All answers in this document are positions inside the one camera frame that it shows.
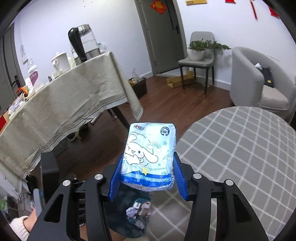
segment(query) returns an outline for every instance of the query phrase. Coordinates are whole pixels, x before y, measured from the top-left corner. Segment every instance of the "knit cuff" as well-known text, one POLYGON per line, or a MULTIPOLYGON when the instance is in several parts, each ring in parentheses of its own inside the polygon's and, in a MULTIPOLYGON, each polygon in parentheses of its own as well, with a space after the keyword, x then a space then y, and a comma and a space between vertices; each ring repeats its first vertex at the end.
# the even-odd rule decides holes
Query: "knit cuff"
POLYGON ((21 241, 26 241, 29 237, 29 232, 24 226, 24 220, 27 219, 28 216, 22 216, 20 218, 15 218, 10 223, 11 228, 15 232, 15 234, 21 239, 21 241))

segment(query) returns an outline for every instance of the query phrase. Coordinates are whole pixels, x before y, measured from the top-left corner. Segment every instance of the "gray door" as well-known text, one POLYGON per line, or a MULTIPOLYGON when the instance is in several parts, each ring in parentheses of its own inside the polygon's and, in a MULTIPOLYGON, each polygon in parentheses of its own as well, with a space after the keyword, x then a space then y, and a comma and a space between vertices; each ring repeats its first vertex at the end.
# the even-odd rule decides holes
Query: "gray door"
POLYGON ((0 115, 16 99, 16 90, 24 85, 16 57, 12 24, 0 39, 0 115))
POLYGON ((155 0, 140 0, 142 14, 148 29, 152 47, 149 54, 153 55, 158 73, 178 68, 178 61, 184 58, 183 45, 180 31, 177 33, 178 24, 176 11, 172 0, 161 0, 167 9, 163 14, 151 7, 155 0))

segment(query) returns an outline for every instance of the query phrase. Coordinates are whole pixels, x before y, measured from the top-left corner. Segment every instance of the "tissue packet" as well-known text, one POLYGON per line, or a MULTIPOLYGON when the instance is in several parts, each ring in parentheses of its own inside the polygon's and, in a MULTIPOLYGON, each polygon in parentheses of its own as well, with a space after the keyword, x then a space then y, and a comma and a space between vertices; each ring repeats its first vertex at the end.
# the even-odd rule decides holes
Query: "tissue packet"
POLYGON ((175 146, 173 124, 131 124, 123 154, 121 182, 142 191, 171 189, 175 146))

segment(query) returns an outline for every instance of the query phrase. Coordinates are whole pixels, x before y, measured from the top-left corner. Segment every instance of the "yellow star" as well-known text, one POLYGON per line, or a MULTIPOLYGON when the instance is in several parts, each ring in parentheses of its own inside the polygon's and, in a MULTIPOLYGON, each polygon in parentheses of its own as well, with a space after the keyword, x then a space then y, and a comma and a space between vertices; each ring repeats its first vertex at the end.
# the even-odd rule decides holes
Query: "yellow star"
POLYGON ((142 173, 145 174, 145 176, 148 174, 148 169, 147 167, 142 168, 142 173))

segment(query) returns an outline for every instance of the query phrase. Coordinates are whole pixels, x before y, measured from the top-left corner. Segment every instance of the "chair seat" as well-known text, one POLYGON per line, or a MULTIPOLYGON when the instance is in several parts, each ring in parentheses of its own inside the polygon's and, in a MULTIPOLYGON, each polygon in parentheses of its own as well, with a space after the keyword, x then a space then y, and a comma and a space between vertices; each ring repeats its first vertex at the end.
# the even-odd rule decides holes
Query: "chair seat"
POLYGON ((258 106, 277 110, 288 110, 290 108, 288 99, 276 88, 267 85, 263 86, 262 97, 258 106))
POLYGON ((210 68, 214 65, 214 57, 211 59, 203 59, 201 61, 191 61, 189 58, 181 59, 178 61, 179 66, 193 67, 193 68, 210 68))

